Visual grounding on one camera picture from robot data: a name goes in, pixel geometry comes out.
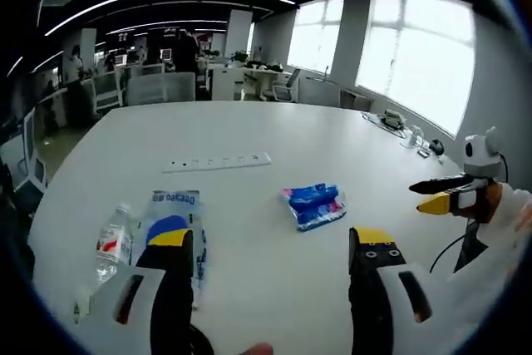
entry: person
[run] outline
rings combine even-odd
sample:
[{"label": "person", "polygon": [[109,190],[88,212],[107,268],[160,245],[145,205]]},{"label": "person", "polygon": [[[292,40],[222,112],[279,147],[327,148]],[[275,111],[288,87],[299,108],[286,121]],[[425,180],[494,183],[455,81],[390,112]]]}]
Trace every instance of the person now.
[{"label": "person", "polygon": [[173,50],[174,64],[177,72],[193,72],[198,75],[196,56],[200,47],[196,38],[186,29],[180,32],[177,48]]},{"label": "person", "polygon": [[161,64],[160,49],[158,46],[151,45],[148,47],[148,52],[145,61],[142,63],[144,66],[151,66],[153,64]]},{"label": "person", "polygon": [[144,49],[144,46],[139,46],[139,50],[136,51],[136,56],[138,57],[138,61],[140,64],[143,64],[146,61],[147,54],[146,50]]},{"label": "person", "polygon": [[115,70],[115,53],[109,53],[106,60],[103,63],[105,72],[111,72]]},{"label": "person", "polygon": [[81,86],[81,79],[90,76],[83,68],[83,60],[80,58],[80,47],[72,48],[71,56],[66,63],[66,121],[68,125],[76,129],[86,129],[92,121],[91,99]]},{"label": "person", "polygon": [[[48,85],[44,92],[42,93],[42,97],[50,96],[55,91],[53,87],[52,80],[48,81]],[[53,100],[48,99],[42,103],[42,109],[44,110],[44,131],[47,136],[51,136],[54,132],[56,132],[59,129],[59,126],[56,122],[56,114],[52,109]]]}]

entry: white cabinet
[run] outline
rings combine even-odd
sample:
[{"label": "white cabinet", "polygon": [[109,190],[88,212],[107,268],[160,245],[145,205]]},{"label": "white cabinet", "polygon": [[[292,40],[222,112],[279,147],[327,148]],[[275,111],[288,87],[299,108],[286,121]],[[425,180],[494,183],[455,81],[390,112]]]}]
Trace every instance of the white cabinet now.
[{"label": "white cabinet", "polygon": [[244,84],[244,70],[240,68],[213,68],[213,100],[234,100]]}]

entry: bottle cap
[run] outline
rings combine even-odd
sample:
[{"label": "bottle cap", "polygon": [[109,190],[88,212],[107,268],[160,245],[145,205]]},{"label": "bottle cap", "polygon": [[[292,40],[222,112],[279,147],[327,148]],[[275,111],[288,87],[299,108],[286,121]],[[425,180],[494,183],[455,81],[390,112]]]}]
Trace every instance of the bottle cap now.
[{"label": "bottle cap", "polygon": [[116,207],[117,210],[122,210],[122,211],[125,211],[127,213],[129,213],[131,211],[131,208],[129,206],[129,204],[127,203],[120,203],[117,207]]}]

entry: black cable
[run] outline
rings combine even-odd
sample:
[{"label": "black cable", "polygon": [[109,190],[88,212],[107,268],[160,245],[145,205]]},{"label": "black cable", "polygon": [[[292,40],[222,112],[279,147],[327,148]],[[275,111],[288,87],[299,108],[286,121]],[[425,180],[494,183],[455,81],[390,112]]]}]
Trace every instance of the black cable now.
[{"label": "black cable", "polygon": [[434,269],[434,267],[436,266],[436,262],[438,262],[438,260],[441,258],[441,256],[450,248],[452,247],[453,245],[455,245],[456,243],[458,243],[460,240],[464,239],[466,236],[466,234],[463,234],[462,236],[460,236],[458,239],[454,240],[453,242],[451,242],[450,244],[447,245],[447,247],[445,247],[439,254],[438,256],[436,257],[436,259],[434,260],[434,262],[432,263],[432,266],[431,268],[429,269],[429,274],[432,273],[432,270]]},{"label": "black cable", "polygon": [[509,176],[508,176],[508,164],[506,163],[506,157],[504,157],[501,153],[499,153],[500,155],[500,158],[502,159],[502,162],[505,163],[505,176],[506,176],[506,183],[508,183],[508,179],[509,179]]},{"label": "black cable", "polygon": [[192,323],[190,324],[190,353],[194,355],[214,355],[209,339]]}]

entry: computer monitor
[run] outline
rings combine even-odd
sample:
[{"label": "computer monitor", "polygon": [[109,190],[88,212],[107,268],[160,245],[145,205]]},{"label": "computer monitor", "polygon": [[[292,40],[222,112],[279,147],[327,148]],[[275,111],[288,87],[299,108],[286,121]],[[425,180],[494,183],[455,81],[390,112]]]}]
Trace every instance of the computer monitor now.
[{"label": "computer monitor", "polygon": [[160,58],[166,62],[172,59],[172,49],[161,49]]},{"label": "computer monitor", "polygon": [[127,63],[127,54],[120,54],[119,56],[115,56],[116,66],[124,66],[126,63]]}]

